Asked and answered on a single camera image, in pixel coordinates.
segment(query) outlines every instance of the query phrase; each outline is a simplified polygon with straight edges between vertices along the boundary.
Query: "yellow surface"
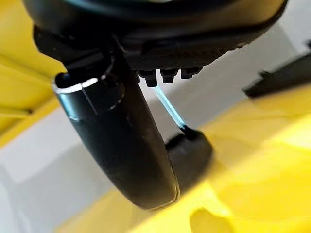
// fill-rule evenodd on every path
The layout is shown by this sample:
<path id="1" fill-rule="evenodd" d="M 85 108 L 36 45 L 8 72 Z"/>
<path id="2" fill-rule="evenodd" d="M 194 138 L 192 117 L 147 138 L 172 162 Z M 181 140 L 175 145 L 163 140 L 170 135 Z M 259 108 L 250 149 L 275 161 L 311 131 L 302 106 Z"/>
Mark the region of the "yellow surface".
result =
<path id="1" fill-rule="evenodd" d="M 32 27 L 21 0 L 0 1 L 0 147 L 58 106 L 50 83 L 64 68 L 37 51 Z"/>
<path id="2" fill-rule="evenodd" d="M 174 205 L 140 210 L 113 190 L 60 233 L 310 233 L 311 86 L 247 100 L 202 129 L 202 181 Z"/>

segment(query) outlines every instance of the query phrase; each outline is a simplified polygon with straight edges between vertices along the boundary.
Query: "black plastic part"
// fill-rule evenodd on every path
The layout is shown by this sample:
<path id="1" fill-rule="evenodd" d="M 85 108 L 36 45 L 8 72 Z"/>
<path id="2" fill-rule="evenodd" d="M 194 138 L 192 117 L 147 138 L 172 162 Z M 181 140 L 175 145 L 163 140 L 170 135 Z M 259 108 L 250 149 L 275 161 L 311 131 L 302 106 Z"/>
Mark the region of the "black plastic part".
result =
<path id="1" fill-rule="evenodd" d="M 207 170 L 212 158 L 212 146 L 203 133 L 188 128 L 166 145 L 180 194 L 193 187 Z"/>
<path id="2" fill-rule="evenodd" d="M 267 31 L 282 15 L 287 0 L 24 3 L 39 28 L 90 48 L 113 37 L 132 70 L 153 70 L 212 63 Z"/>
<path id="3" fill-rule="evenodd" d="M 244 90 L 250 98 L 277 93 L 311 82 L 311 54 L 305 55 L 274 72 L 261 72 L 261 79 Z"/>
<path id="4" fill-rule="evenodd" d="M 156 70 L 138 70 L 138 74 L 146 79 L 146 83 L 148 87 L 157 86 L 156 81 Z"/>
<path id="5" fill-rule="evenodd" d="M 58 76 L 56 82 L 61 83 L 61 79 Z M 106 77 L 86 85 L 70 93 L 56 89 L 56 93 L 108 178 L 142 209 L 175 201 L 176 179 L 136 72 L 127 64 L 114 64 Z"/>
<path id="6" fill-rule="evenodd" d="M 163 77 L 163 83 L 173 83 L 174 77 L 178 73 L 178 69 L 161 69 L 160 72 Z"/>

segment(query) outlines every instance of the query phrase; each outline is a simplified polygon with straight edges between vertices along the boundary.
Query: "black plastic base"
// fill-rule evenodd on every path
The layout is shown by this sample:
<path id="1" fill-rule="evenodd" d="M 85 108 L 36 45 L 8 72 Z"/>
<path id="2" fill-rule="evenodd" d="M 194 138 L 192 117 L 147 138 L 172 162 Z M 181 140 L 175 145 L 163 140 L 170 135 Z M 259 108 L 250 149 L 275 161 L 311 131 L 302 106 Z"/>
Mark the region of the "black plastic base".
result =
<path id="1" fill-rule="evenodd" d="M 179 134 L 167 145 L 169 159 L 177 178 L 180 194 L 193 187 L 208 168 L 212 146 L 203 133 L 192 130 L 190 136 Z"/>

